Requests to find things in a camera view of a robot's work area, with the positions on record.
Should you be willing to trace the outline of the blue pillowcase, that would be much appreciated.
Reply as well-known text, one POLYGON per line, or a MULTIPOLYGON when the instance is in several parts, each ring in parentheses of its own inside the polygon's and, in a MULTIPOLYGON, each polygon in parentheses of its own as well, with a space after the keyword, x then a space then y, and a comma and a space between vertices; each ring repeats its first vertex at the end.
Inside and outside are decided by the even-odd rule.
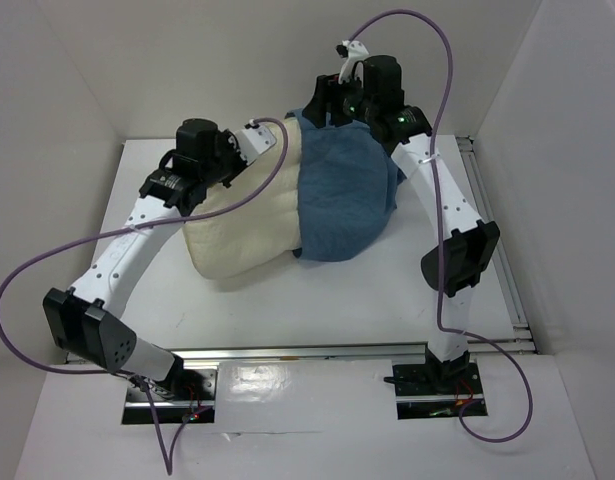
POLYGON ((298 174, 300 246, 305 261, 348 261, 371 246, 397 209, 404 174, 367 125, 316 128, 301 109, 287 114, 301 134, 298 174))

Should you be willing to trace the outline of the cream quilted pillow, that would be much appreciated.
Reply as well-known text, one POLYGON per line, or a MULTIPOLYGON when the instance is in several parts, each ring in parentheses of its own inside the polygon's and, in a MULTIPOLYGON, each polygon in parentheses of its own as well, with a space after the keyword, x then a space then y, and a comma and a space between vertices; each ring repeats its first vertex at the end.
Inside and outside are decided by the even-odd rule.
POLYGON ((283 125, 288 133, 288 150, 271 183, 233 212, 184 225, 191 262, 202 278, 231 280, 301 246, 301 130, 294 117, 284 119, 283 125))

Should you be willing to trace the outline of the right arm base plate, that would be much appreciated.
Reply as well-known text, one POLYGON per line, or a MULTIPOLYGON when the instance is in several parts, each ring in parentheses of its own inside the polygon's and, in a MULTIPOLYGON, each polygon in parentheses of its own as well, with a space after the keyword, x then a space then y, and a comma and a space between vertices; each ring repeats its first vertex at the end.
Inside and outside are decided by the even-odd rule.
POLYGON ((443 382, 431 379, 425 364, 396 364, 383 381, 394 388, 399 420, 488 415, 480 373, 475 362, 457 377, 443 382))

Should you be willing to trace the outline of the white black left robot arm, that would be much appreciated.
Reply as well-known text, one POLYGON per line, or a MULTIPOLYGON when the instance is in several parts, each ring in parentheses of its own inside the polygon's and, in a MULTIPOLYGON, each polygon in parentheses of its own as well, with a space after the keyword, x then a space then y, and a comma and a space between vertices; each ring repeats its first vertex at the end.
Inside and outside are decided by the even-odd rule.
POLYGON ((173 149, 139 190, 128 233, 116 236, 95 264, 66 290, 52 288, 42 305, 56 345, 109 373, 148 379, 163 399, 183 397, 200 377, 172 352, 141 339, 121 317, 139 280, 180 221, 217 183, 228 185, 247 167, 239 133, 206 119, 178 128, 173 149))

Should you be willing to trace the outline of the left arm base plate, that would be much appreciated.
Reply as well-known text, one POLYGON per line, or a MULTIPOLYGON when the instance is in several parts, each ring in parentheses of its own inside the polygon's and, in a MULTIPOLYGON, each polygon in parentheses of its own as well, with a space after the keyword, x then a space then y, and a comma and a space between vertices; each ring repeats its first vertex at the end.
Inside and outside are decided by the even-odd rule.
MULTIPOLYGON (((218 366, 202 365, 196 368, 198 378, 181 393, 171 393, 152 380, 147 380, 158 421, 164 425, 209 424, 215 419, 215 396, 218 366)), ((131 384, 126 390, 121 418, 122 425, 152 425, 153 418, 148 395, 139 385, 131 384)))

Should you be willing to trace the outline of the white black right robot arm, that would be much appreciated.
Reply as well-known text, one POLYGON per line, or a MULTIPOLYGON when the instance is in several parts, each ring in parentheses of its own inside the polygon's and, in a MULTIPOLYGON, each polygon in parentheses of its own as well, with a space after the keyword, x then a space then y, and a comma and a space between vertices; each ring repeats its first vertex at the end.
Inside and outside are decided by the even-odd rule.
POLYGON ((464 382, 470 363, 467 332, 475 287, 500 238, 493 221, 469 203, 432 138, 423 111, 405 101, 402 69, 388 55, 347 60, 340 73, 320 75, 303 110, 315 127, 367 125, 418 195, 440 239, 420 261, 426 283, 436 291, 436 330, 425 346, 424 363, 387 382, 402 388, 427 385, 450 393, 464 382))

